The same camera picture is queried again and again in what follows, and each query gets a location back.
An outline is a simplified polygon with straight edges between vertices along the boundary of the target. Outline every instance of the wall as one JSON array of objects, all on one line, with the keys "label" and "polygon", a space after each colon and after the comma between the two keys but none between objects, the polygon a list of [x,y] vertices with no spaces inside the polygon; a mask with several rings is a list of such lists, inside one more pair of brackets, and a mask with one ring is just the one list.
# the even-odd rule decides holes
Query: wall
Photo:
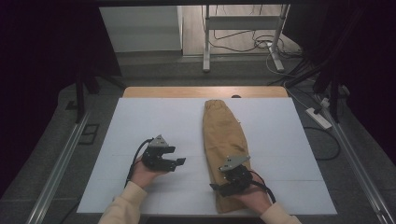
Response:
[{"label": "wall", "polygon": [[101,7],[115,52],[181,50],[181,7]]}]

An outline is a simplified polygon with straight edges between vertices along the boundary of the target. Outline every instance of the desk leg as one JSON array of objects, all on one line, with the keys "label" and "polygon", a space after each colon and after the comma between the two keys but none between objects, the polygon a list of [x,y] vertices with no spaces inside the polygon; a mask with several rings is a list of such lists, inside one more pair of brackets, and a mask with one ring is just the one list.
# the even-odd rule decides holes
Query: desk leg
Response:
[{"label": "desk leg", "polygon": [[210,20],[209,19],[209,5],[206,5],[204,72],[209,72],[210,71],[209,20]]},{"label": "desk leg", "polygon": [[288,12],[288,8],[289,8],[289,5],[283,5],[282,11],[280,12],[280,16],[279,16],[279,21],[277,22],[274,40],[272,43],[267,43],[268,49],[270,50],[271,57],[274,61],[275,67],[276,67],[276,71],[278,71],[278,72],[285,71],[285,68],[283,67],[282,62],[279,59],[279,53],[278,53],[278,50],[276,49],[276,47],[277,47],[277,42],[280,37],[280,33],[282,32],[282,29],[283,29],[283,24],[285,23],[286,13]]}]

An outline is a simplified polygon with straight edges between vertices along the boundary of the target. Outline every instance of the khaki cloth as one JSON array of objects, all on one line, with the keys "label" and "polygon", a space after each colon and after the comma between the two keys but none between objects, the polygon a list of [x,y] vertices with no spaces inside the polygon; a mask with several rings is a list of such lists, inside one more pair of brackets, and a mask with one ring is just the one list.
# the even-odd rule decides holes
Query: khaki cloth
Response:
[{"label": "khaki cloth", "polygon": [[[248,143],[241,125],[233,112],[221,100],[205,102],[204,146],[209,166],[210,181],[218,185],[227,183],[219,170],[227,156],[248,155]],[[250,169],[247,161],[244,165]],[[216,207],[219,213],[227,213],[246,208],[242,203],[230,197],[221,197],[216,193]]]}]

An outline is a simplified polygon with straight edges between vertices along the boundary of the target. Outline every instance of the right hand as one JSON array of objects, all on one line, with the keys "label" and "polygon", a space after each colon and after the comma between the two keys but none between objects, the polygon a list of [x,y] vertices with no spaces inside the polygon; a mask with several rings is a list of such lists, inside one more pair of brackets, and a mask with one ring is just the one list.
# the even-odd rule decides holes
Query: right hand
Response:
[{"label": "right hand", "polygon": [[[252,175],[254,181],[264,184],[256,174],[252,173]],[[272,205],[267,192],[255,185],[250,185],[242,193],[235,194],[230,197],[239,200],[246,207],[255,211],[259,215],[262,215]]]}]

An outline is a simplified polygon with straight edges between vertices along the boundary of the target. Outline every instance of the folded brown pants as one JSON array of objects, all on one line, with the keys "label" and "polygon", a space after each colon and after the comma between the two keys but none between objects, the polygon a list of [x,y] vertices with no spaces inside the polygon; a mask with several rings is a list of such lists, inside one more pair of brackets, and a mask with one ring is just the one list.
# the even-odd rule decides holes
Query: folded brown pants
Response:
[{"label": "folded brown pants", "polygon": [[[205,102],[204,146],[210,181],[218,185],[227,183],[224,174],[219,170],[227,156],[248,155],[248,143],[242,127],[233,116],[233,112],[221,100]],[[250,168],[248,161],[244,165]],[[218,192],[216,193],[216,207],[219,213],[246,208],[236,199],[221,197]]]}]

